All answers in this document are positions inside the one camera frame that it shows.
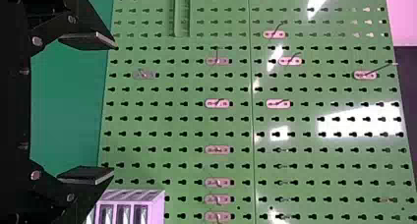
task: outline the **pink label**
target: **pink label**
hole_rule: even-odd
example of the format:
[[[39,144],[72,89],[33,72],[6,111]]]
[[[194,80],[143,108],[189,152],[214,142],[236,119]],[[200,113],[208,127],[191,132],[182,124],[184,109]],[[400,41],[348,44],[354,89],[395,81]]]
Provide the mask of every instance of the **pink label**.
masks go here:
[[[279,59],[279,65],[301,65],[303,60],[299,57],[282,57]]]
[[[230,178],[207,178],[206,186],[210,188],[228,188],[232,186]]]
[[[208,65],[229,65],[229,59],[228,58],[207,58],[206,62]]]
[[[226,155],[230,153],[230,146],[227,145],[209,145],[206,147],[206,153]]]
[[[371,73],[371,71],[355,71],[353,77],[356,80],[375,80],[377,78],[377,73]]]
[[[232,215],[229,212],[207,212],[205,214],[206,221],[224,223],[232,219]]]
[[[206,100],[207,108],[228,108],[230,101],[228,99],[208,99]]]
[[[225,205],[231,202],[231,197],[228,195],[209,195],[205,197],[206,204]]]
[[[285,31],[283,30],[266,30],[264,31],[264,38],[266,39],[283,39],[285,38]]]
[[[269,99],[267,100],[267,108],[270,109],[288,109],[291,107],[291,101],[286,99]]]

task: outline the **screw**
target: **screw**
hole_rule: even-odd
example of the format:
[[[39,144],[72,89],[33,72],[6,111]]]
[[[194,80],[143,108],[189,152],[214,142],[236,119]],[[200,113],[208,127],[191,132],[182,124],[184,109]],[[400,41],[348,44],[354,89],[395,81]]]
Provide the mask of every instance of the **screw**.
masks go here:
[[[33,171],[33,172],[31,172],[31,174],[30,174],[30,179],[32,180],[32,181],[37,181],[37,180],[39,180],[39,178],[40,178],[40,171]]]
[[[70,22],[70,24],[75,24],[77,22],[76,18],[72,17],[72,16],[68,16],[68,22]]]
[[[67,201],[69,201],[69,202],[74,201],[74,198],[76,198],[76,196],[74,194],[67,195]]]
[[[33,45],[35,46],[42,46],[43,42],[42,39],[40,37],[34,36],[31,38],[31,43],[33,43]]]

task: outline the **metal hook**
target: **metal hook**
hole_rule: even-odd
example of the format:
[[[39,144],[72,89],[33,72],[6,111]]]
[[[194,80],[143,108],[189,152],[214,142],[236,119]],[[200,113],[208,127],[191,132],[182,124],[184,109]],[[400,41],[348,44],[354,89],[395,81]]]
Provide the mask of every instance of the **metal hook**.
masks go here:
[[[292,62],[292,60],[293,60],[295,57],[297,57],[298,55],[300,55],[300,54],[301,54],[301,52],[297,52],[297,53],[293,54],[293,55],[291,56],[291,59],[289,59],[288,64],[289,64],[289,63],[291,63],[291,62]]]
[[[382,67],[379,67],[378,69],[373,70],[373,71],[371,71],[371,72],[369,72],[369,73],[365,74],[365,75],[364,75],[364,77],[365,77],[365,76],[368,76],[368,75],[371,75],[371,74],[373,74],[373,73],[375,73],[375,72],[377,72],[377,71],[379,71],[379,70],[382,70],[382,69],[384,69],[384,68],[386,68],[386,67],[389,67],[389,66],[391,66],[391,65],[397,66],[398,64],[397,64],[397,63],[388,63],[388,64],[385,64],[385,65],[383,65]]]

